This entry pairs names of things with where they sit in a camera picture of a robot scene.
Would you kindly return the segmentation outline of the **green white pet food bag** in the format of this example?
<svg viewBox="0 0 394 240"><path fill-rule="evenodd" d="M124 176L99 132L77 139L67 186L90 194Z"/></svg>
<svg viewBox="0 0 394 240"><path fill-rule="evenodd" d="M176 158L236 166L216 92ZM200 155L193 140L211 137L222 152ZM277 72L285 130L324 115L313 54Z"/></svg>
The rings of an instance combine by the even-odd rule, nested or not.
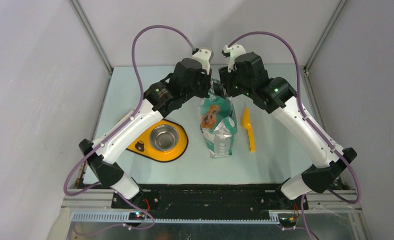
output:
<svg viewBox="0 0 394 240"><path fill-rule="evenodd" d="M211 158L224 158L233 154L232 148L238 132L232 99L228 97L218 79L211 79L208 96L199 103L199 126Z"/></svg>

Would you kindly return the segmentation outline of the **yellow plastic scoop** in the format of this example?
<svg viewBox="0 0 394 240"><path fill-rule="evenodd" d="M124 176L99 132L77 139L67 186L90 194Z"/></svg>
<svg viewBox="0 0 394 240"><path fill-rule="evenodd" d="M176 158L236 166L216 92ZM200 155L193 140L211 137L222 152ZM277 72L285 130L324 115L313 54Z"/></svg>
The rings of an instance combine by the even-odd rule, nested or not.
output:
<svg viewBox="0 0 394 240"><path fill-rule="evenodd" d="M249 151L255 152L256 151L255 137L253 132L253 126L250 119L249 108L247 106L245 106L243 109L240 124L242 128L245 129L247 132Z"/></svg>

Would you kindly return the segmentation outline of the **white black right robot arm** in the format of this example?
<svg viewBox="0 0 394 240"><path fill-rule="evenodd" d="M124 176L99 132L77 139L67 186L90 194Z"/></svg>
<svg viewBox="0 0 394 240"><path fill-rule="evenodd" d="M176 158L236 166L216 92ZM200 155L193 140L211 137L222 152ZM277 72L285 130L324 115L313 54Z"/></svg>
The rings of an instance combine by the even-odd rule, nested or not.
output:
<svg viewBox="0 0 394 240"><path fill-rule="evenodd" d="M273 115L300 141L312 164L302 173L284 181L276 194L276 204L289 209L296 199L309 192L323 193L356 157L352 148L343 148L322 139L325 131L305 109L299 109L298 94L282 77L271 78L262 58L254 52L226 53L228 65L219 69L220 81L229 97L244 95L260 109Z"/></svg>

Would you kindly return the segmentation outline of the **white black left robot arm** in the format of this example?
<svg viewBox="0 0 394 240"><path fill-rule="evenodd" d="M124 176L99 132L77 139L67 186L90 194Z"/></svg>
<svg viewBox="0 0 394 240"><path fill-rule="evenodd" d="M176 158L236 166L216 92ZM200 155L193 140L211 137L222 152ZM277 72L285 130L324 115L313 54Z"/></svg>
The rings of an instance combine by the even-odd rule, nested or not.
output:
<svg viewBox="0 0 394 240"><path fill-rule="evenodd" d="M124 116L108 133L94 140L83 139L79 149L99 184L123 196L123 201L130 208L141 206L141 188L116 161L142 133L180 109L186 101L193 97L207 97L211 73L209 60L184 58L172 73L150 85L142 93L135 110Z"/></svg>

